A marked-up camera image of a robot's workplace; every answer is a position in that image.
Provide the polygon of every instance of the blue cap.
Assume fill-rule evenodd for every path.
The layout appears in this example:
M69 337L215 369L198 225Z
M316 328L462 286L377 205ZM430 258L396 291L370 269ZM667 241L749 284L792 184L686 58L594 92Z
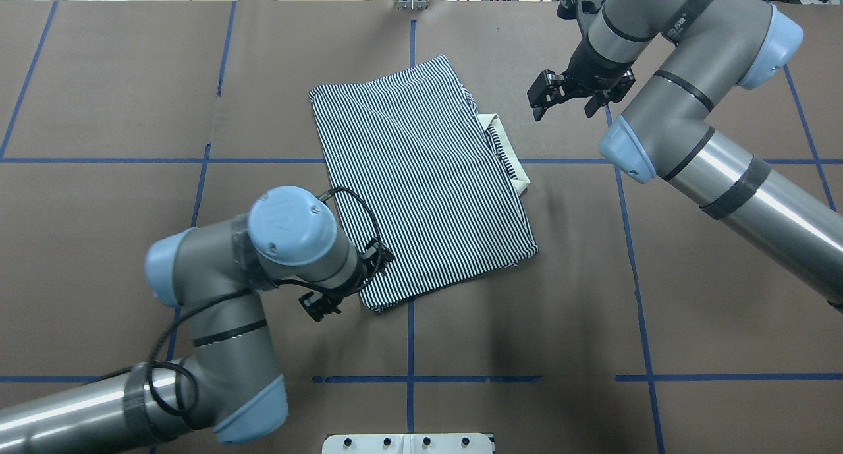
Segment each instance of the blue cap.
M618 117L603 135L598 150L603 157L641 184L656 177L653 161L647 156L647 151L623 115Z
M173 288L173 269L175 268L175 256L181 242L196 227L187 229L180 234L171 235L167 238L156 241L147 252L147 260L144 263L144 273L147 275L147 284L153 289L155 298L165 306L177 307L178 301L175 298Z
M334 215L300 187L276 187L266 192L252 206L248 225L256 250L266 259L289 267L315 262L337 239Z
M220 444L244 444L277 430L288 414L284 376L280 375L234 414L217 424L213 432Z
M778 69L788 63L802 44L804 33L799 24L783 15L776 5L770 4L770 6L773 9L773 15L770 18L767 36L764 37L764 43L761 44L761 49L752 66L738 82L740 87L747 90L764 84L775 75Z

